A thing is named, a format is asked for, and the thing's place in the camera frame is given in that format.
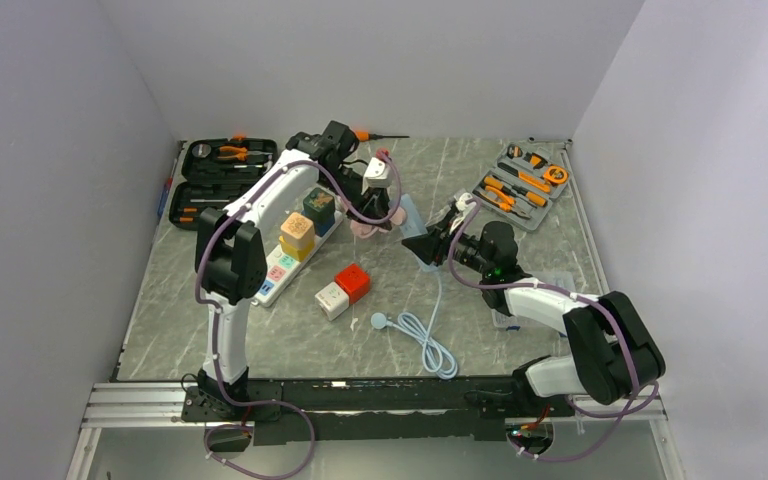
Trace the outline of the pink power strip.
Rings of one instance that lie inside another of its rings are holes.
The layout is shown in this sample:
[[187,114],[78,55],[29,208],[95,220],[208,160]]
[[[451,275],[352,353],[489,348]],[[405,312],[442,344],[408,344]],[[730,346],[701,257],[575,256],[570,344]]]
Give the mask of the pink power strip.
[[369,239],[379,233],[388,233],[392,230],[393,226],[394,224],[392,221],[382,225],[365,224],[354,219],[351,219],[349,222],[351,233],[358,239]]

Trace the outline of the light blue power strip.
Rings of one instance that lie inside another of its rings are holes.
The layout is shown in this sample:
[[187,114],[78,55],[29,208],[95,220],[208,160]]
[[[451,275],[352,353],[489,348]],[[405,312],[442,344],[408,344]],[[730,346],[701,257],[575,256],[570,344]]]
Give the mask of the light blue power strip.
[[[411,199],[410,195],[405,193],[400,198],[400,207],[404,210],[406,218],[404,223],[400,226],[400,230],[404,239],[417,237],[427,233],[427,228],[421,215]],[[429,265],[424,263],[416,254],[413,255],[417,261],[421,271],[426,273],[438,273],[439,267],[435,265]]]

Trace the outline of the red cube adapter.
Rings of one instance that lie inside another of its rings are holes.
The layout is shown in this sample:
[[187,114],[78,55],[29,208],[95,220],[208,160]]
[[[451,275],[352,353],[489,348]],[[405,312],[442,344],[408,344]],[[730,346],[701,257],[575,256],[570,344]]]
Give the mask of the red cube adapter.
[[337,273],[334,281],[348,295],[350,305],[357,303],[371,290],[369,275],[356,263]]

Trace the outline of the white cube adapter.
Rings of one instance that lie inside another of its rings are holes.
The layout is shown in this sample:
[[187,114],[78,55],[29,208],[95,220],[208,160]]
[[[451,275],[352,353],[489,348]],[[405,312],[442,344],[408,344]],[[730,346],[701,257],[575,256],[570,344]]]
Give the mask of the white cube adapter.
[[319,290],[314,299],[328,321],[334,321],[350,306],[349,295],[336,282]]

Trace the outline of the grey tool case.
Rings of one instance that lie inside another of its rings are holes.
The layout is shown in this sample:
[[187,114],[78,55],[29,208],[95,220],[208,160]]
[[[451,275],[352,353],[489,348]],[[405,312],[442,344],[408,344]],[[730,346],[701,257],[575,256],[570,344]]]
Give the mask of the grey tool case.
[[472,194],[519,229],[534,232],[570,183],[569,141],[512,142],[481,175]]

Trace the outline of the black tool case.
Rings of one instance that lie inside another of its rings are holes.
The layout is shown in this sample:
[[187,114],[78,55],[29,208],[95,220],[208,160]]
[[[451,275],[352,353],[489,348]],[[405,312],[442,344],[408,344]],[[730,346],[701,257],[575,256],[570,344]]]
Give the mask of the black tool case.
[[254,186],[277,158],[270,139],[236,135],[200,139],[183,148],[181,176],[169,202],[168,220],[193,231],[207,208],[220,209]]

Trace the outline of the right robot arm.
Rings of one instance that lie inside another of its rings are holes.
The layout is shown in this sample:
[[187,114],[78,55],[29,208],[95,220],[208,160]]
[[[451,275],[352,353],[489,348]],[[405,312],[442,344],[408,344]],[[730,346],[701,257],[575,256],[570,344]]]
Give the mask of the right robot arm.
[[491,310],[538,322],[568,341],[568,355],[533,360],[518,370],[523,380],[510,391],[517,411],[534,415],[551,397],[569,395],[608,405],[665,374],[664,357],[626,294],[586,295],[544,282],[519,265],[510,224],[491,221],[474,236],[454,219],[447,214],[426,233],[403,239],[403,246],[426,265],[478,273],[473,286]]

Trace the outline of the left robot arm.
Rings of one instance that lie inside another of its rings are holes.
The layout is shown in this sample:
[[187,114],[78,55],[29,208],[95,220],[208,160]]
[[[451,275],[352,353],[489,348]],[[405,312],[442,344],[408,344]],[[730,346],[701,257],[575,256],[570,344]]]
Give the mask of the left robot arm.
[[208,308],[209,340],[197,384],[221,419],[239,417],[249,401],[246,328],[250,300],[268,270],[263,231],[316,185],[335,193],[353,220],[391,227],[399,195],[384,187],[365,187],[362,175],[345,165],[359,144],[351,128],[336,120],[320,134],[299,132],[244,195],[221,210],[208,208],[200,214],[195,300]]

